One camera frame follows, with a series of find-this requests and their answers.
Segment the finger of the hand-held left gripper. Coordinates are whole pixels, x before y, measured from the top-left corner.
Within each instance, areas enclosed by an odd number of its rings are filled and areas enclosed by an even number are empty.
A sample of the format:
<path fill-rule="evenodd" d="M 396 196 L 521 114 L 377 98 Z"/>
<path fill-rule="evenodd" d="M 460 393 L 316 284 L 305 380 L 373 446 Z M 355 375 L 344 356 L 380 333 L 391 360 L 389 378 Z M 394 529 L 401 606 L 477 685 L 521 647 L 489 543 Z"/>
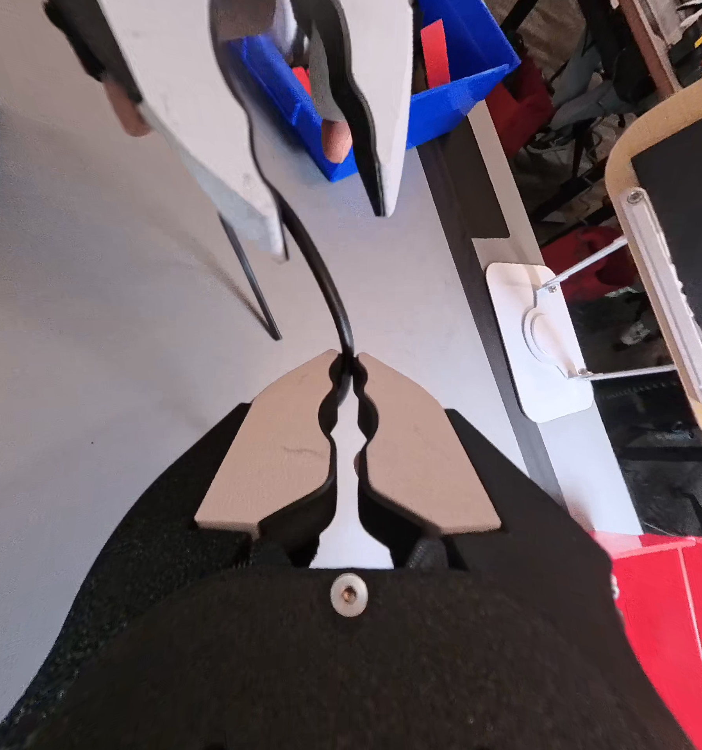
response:
<path fill-rule="evenodd" d="M 177 151 L 221 218 L 279 259 L 277 201 L 254 155 L 248 112 L 223 71 L 219 42 L 271 29 L 276 2 L 102 1 L 141 96 L 141 113 Z"/>
<path fill-rule="evenodd" d="M 330 92 L 349 126 L 375 216 L 392 216 L 408 136 L 413 11 L 407 1 L 318 3 Z"/>

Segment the blue plastic bin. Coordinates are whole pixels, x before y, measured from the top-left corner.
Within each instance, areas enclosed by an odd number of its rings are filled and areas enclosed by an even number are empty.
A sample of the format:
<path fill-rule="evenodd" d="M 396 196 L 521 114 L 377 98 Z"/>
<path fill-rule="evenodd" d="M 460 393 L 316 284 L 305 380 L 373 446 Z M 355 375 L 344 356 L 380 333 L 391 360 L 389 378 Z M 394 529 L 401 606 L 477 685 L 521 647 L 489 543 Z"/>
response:
<path fill-rule="evenodd" d="M 450 80 L 412 95 L 407 149 L 453 130 L 519 65 L 512 45 L 483 2 L 422 1 L 418 9 L 423 29 L 441 26 Z M 325 157 L 321 119 L 310 95 L 307 73 L 290 68 L 266 35 L 229 46 L 327 180 L 335 183 L 356 174 L 353 151 L 341 164 Z"/>

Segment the red bag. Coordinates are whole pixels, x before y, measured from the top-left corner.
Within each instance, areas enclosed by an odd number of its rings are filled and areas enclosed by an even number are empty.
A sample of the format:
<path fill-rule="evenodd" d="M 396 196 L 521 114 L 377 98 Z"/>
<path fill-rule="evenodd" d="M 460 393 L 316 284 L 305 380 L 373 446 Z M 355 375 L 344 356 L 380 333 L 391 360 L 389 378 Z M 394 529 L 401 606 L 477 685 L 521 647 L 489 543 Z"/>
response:
<path fill-rule="evenodd" d="M 545 264 L 558 275 L 621 236 L 621 230 L 615 227 L 584 227 L 545 245 L 541 255 Z M 620 248 L 563 281 L 561 288 L 568 305 L 581 305 L 633 287 L 637 281 L 637 267 L 629 250 Z"/>

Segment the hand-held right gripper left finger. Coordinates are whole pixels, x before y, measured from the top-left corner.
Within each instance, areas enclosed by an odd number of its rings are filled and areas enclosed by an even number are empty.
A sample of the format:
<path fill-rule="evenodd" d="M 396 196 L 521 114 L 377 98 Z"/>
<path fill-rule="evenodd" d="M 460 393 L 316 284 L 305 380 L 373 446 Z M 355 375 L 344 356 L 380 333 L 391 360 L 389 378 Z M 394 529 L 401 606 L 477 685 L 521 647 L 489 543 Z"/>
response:
<path fill-rule="evenodd" d="M 337 424 L 343 358 L 328 350 L 250 403 L 194 520 L 253 539 L 312 539 L 337 505 Z"/>

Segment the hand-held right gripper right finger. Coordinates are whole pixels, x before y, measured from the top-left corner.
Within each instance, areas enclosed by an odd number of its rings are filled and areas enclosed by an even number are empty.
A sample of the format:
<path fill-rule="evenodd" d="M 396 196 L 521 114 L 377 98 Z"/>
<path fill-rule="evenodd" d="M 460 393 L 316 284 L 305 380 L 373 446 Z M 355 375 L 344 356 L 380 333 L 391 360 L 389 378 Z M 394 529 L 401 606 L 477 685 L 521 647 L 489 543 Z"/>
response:
<path fill-rule="evenodd" d="M 445 409 L 422 386 L 367 353 L 355 361 L 361 488 L 435 536 L 492 532 L 502 521 Z"/>

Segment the red plastic bin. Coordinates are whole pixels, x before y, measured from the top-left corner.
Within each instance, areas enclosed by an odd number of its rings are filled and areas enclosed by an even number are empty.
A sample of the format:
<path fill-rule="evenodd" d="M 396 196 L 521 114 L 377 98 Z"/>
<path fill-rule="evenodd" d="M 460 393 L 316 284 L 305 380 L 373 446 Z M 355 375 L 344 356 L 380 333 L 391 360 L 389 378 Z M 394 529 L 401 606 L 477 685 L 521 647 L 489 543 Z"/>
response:
<path fill-rule="evenodd" d="M 702 537 L 591 535 L 612 560 L 616 603 L 638 662 L 702 749 Z"/>

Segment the red plastic strip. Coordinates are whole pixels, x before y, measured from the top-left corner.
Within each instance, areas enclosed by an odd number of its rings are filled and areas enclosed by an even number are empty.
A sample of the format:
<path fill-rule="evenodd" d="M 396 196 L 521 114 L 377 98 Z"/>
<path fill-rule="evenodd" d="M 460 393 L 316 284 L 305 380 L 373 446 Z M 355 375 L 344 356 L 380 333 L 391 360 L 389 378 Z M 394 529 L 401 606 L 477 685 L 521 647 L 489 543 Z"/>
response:
<path fill-rule="evenodd" d="M 427 89 L 450 83 L 450 65 L 445 27 L 441 18 L 425 25 L 420 31 L 423 71 Z"/>

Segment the person's left hand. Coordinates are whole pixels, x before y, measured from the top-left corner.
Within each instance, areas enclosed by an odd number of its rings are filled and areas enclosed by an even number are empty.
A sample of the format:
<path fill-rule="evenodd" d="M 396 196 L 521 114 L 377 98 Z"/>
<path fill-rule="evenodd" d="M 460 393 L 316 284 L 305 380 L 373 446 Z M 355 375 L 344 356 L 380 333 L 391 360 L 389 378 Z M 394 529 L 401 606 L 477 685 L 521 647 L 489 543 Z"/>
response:
<path fill-rule="evenodd" d="M 123 131 L 132 137 L 143 137 L 151 133 L 149 123 L 126 90 L 115 80 L 102 77 L 102 87 L 119 120 Z M 352 147 L 352 135 L 346 122 L 324 120 L 321 126 L 322 151 L 333 164 L 342 163 Z"/>

